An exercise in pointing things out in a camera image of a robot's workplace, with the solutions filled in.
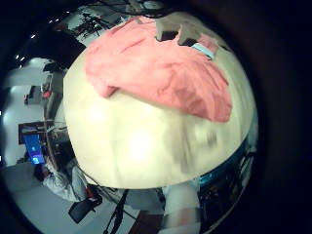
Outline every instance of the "pink towel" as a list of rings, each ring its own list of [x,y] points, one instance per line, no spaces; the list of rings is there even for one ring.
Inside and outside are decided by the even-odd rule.
[[[87,49],[88,81],[104,98],[122,89],[140,98],[178,108],[211,121],[226,122],[231,113],[228,84],[201,52],[179,46],[177,38],[158,42],[153,19],[131,19],[101,35]],[[215,53],[215,41],[200,43]]]

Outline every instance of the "cable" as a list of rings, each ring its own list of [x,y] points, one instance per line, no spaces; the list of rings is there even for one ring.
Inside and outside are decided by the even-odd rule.
[[[83,170],[80,168],[79,165],[77,165],[77,167],[81,170],[81,172],[82,172],[86,177],[88,177],[88,178],[89,178],[90,180],[92,180],[97,186],[99,186],[99,190],[100,190],[100,191],[104,192],[104,193],[111,199],[111,201],[112,201],[113,203],[115,203],[116,205],[118,205],[118,203],[109,195],[109,193],[108,193],[107,191],[105,191],[104,189],[102,189],[101,185],[100,185],[93,177],[91,177],[91,176],[88,175],[85,171],[83,171]],[[157,231],[159,230],[158,228],[155,228],[155,227],[153,227],[153,226],[150,226],[149,224],[145,223],[144,221],[137,220],[137,218],[136,218],[135,216],[133,216],[132,214],[126,212],[124,209],[123,209],[123,212],[124,212],[127,216],[133,218],[135,221],[138,221],[139,223],[145,225],[146,227],[149,227],[150,229],[157,230]]]

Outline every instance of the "blue screen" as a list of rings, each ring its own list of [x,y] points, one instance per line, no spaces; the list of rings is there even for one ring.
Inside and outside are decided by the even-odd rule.
[[[24,135],[23,139],[31,162],[33,164],[45,163],[45,159],[41,151],[39,135]]]

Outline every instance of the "black chair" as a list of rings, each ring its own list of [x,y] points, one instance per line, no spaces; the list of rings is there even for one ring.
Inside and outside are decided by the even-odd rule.
[[[102,203],[102,198],[95,190],[93,186],[89,187],[93,194],[95,195],[95,200],[92,201],[89,198],[81,201],[75,202],[69,209],[69,216],[76,222],[79,223],[90,211],[95,212],[95,207]]]

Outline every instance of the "desk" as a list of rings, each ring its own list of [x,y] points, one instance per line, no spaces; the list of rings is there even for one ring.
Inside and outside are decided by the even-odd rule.
[[[237,59],[222,48],[214,62],[229,83],[233,109],[227,123],[156,106],[120,90],[100,97],[87,82],[84,56],[64,77],[64,114],[79,165],[101,185],[151,188],[203,175],[228,159],[250,129],[255,111],[250,84]]]

